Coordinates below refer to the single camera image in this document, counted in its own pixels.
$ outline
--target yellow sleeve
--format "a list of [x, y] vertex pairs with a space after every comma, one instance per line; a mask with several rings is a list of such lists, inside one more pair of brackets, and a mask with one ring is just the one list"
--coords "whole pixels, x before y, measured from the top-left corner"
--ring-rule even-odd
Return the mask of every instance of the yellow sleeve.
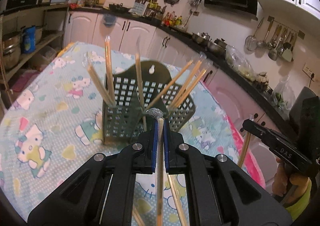
[[304, 195], [300, 198], [300, 200], [297, 201], [294, 205], [286, 208], [286, 210], [291, 214], [291, 217], [294, 221], [299, 217], [299, 215], [308, 206], [309, 200], [310, 200], [310, 192], [311, 192], [311, 181], [309, 180], [307, 190], [304, 193]]

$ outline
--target plastic bag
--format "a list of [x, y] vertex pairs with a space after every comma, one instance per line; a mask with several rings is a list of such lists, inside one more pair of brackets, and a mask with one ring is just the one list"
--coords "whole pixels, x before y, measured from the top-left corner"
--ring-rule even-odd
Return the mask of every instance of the plastic bag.
[[255, 81], [257, 75], [253, 71], [250, 62], [233, 46], [227, 45], [226, 47], [226, 62], [246, 79]]
[[289, 76], [282, 78], [276, 88], [272, 92], [272, 98], [278, 108], [282, 109], [285, 113], [289, 113], [296, 97], [289, 85]]

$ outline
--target blue container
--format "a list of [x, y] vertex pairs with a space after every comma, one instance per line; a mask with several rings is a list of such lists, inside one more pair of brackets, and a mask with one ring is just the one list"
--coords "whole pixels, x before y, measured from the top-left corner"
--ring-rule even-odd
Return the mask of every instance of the blue container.
[[36, 27], [28, 27], [23, 31], [23, 53], [31, 53], [36, 49]]

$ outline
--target table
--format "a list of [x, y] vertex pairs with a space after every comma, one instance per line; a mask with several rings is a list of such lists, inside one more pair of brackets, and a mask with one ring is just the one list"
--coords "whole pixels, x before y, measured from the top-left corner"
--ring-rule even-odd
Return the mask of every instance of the table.
[[[124, 143], [102, 145], [102, 98], [83, 67], [88, 52], [101, 80], [104, 49], [77, 42], [57, 57], [14, 102], [0, 125], [0, 186], [20, 216], [29, 213], [57, 186], [97, 152], [112, 155]], [[134, 64], [134, 56], [112, 51], [113, 72]], [[179, 68], [166, 65], [174, 77]], [[185, 72], [177, 81], [181, 84]], [[206, 155], [219, 153], [238, 160], [243, 138], [209, 91], [199, 83], [191, 96], [195, 115], [180, 133]], [[248, 152], [244, 170], [260, 185], [265, 182]], [[183, 209], [188, 203], [183, 175], [178, 175]], [[137, 175], [134, 204], [146, 225], [155, 225], [154, 175]], [[164, 177], [164, 225], [180, 225], [171, 190]]]

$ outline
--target metal bowl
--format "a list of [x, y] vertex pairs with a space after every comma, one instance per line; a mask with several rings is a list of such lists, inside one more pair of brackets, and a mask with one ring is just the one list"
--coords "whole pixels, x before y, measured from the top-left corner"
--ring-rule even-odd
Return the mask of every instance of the metal bowl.
[[225, 53], [225, 49], [223, 47], [221, 47], [220, 45], [217, 45], [216, 43], [211, 42], [211, 41], [208, 42], [207, 49], [209, 52], [212, 52], [212, 53], [214, 53], [216, 55], [220, 55], [220, 56], [223, 56]]

